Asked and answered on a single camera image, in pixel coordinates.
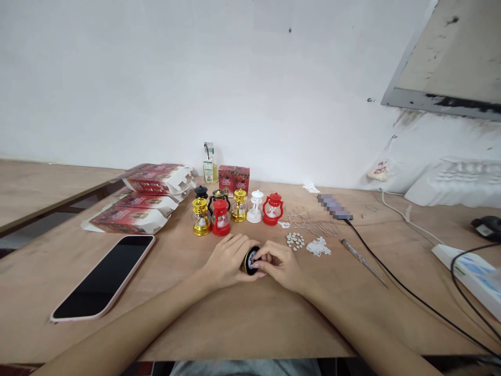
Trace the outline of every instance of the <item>pink phone case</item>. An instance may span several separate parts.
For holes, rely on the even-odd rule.
[[[92,273],[92,271],[94,270],[94,268],[77,284],[77,286],[61,301],[61,303],[58,304],[58,306],[56,307],[56,309],[51,313],[51,317],[50,317],[50,320],[52,322],[60,322],[60,321],[82,321],[82,320],[93,320],[93,319],[98,319],[100,317],[103,317],[110,309],[111,307],[113,306],[113,304],[115,303],[115,301],[118,299],[118,297],[120,296],[120,294],[122,293],[122,291],[124,290],[125,286],[127,286],[127,283],[130,281],[130,279],[132,278],[132,276],[134,275],[134,273],[136,272],[137,268],[139,267],[139,265],[141,265],[141,262],[144,260],[144,258],[146,257],[146,255],[148,254],[148,252],[150,251],[151,247],[153,246],[153,244],[155,243],[155,237],[153,235],[128,235],[128,236],[134,236],[134,237],[139,237],[139,236],[149,236],[149,237],[152,237],[151,239],[151,242],[148,244],[148,246],[146,247],[145,251],[142,253],[141,257],[139,258],[139,260],[137,261],[136,265],[134,265],[134,267],[130,270],[129,274],[127,275],[127,277],[124,279],[124,281],[122,282],[122,284],[120,285],[120,287],[118,288],[118,290],[116,291],[115,295],[113,295],[113,297],[111,298],[110,302],[106,305],[106,307],[104,307],[104,309],[99,312],[98,314],[94,315],[94,316],[82,316],[82,317],[74,317],[74,318],[62,318],[62,319],[56,319],[54,318],[54,312],[56,312],[56,310],[60,307],[61,304],[64,303],[64,301],[66,299],[68,299],[68,297],[73,293],[73,291],[75,291],[77,289],[78,286],[80,286],[80,284],[87,278],[87,276]],[[121,238],[120,240],[117,241],[117,243],[103,256],[102,259],[99,260],[99,262],[96,264],[99,265],[99,263],[101,261],[103,261],[103,259],[108,255],[108,253],[111,252],[111,250],[113,248],[115,248],[117,246],[118,243],[120,243],[120,241],[122,240],[123,238]]]

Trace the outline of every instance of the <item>metal wire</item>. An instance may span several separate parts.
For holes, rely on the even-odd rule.
[[[294,208],[290,210],[284,207],[287,212],[287,220],[295,229],[308,230],[316,237],[335,237],[339,234],[339,229],[333,221],[313,221],[311,222],[311,214],[303,206],[301,209]]]

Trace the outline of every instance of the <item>white paper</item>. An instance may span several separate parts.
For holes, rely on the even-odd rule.
[[[315,185],[313,183],[306,183],[305,185],[303,185],[303,188],[305,188],[310,193],[320,193],[320,191],[315,188]]]

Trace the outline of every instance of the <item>hand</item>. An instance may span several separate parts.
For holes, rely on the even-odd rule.
[[[229,234],[216,245],[202,270],[214,281],[216,288],[231,286],[238,282],[252,282],[264,277],[266,274],[263,272],[250,276],[240,270],[245,255],[255,245],[259,245],[259,242],[249,239],[247,235]]]
[[[260,257],[263,259],[255,261],[253,267],[259,267],[287,290],[305,294],[310,278],[303,273],[289,247],[268,240],[265,246],[254,255],[255,260]]]

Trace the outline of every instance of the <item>miniature lantern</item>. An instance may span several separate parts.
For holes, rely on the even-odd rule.
[[[195,198],[199,198],[199,197],[205,198],[205,199],[209,198],[209,196],[207,195],[207,187],[199,185],[198,187],[195,188],[195,193],[196,193]]]
[[[261,222],[263,217],[263,193],[260,190],[252,193],[250,208],[247,212],[247,220],[250,223]]]
[[[245,203],[245,196],[247,193],[243,189],[235,191],[235,202],[231,204],[231,220],[234,222],[245,221],[245,211],[247,204]]]
[[[207,200],[205,198],[197,198],[193,200],[192,220],[193,232],[195,235],[202,236],[210,233],[210,218],[207,213]]]
[[[231,204],[230,200],[228,200],[227,193],[223,190],[215,190],[214,192],[212,192],[212,196],[209,199],[209,205],[208,205],[211,215],[214,213],[214,202],[216,202],[216,200],[226,201],[228,205],[228,211],[230,211]]]
[[[263,222],[269,226],[275,226],[278,220],[283,215],[283,201],[282,196],[278,193],[272,193],[266,197],[265,202],[265,215],[263,216]]]
[[[224,200],[214,202],[214,214],[212,215],[212,232],[216,236],[226,236],[230,233],[230,215]]]

